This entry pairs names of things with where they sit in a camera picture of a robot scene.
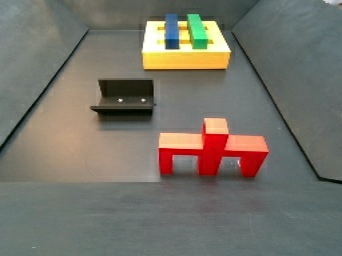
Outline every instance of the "red arch block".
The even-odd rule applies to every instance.
[[[263,136],[230,135],[224,118],[204,118],[202,134],[160,133],[160,174],[172,174],[173,155],[198,156],[199,175],[218,174],[222,157],[240,157],[244,177],[255,177],[268,154]]]

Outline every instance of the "green bar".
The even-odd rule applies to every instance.
[[[207,49],[208,37],[207,37],[207,32],[206,32],[199,14],[187,15],[187,29],[188,29],[192,49]]]

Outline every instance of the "toy block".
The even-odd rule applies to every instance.
[[[215,21],[203,21],[207,49],[192,49],[187,22],[179,21],[179,50],[165,49],[164,22],[148,21],[141,49],[144,69],[227,69],[230,47]]]
[[[199,175],[216,175],[228,139],[227,120],[204,118],[202,127],[203,151],[198,158]]]
[[[268,154],[263,136],[230,135],[224,118],[204,118],[200,134],[160,133],[160,174],[172,174],[173,155],[198,156],[198,174],[215,176],[222,157],[240,157],[240,172],[255,177]]]
[[[203,150],[200,134],[160,133],[159,169],[161,174],[172,173],[173,155],[199,155]]]
[[[187,15],[187,27],[192,49],[207,49],[208,37],[198,14]]]
[[[165,49],[179,49],[177,15],[165,14]]]

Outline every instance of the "blue block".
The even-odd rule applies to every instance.
[[[179,28],[176,14],[165,14],[165,49],[179,49]]]

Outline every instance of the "black bracket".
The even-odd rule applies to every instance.
[[[99,79],[101,100],[91,109],[99,114],[153,111],[153,80]]]

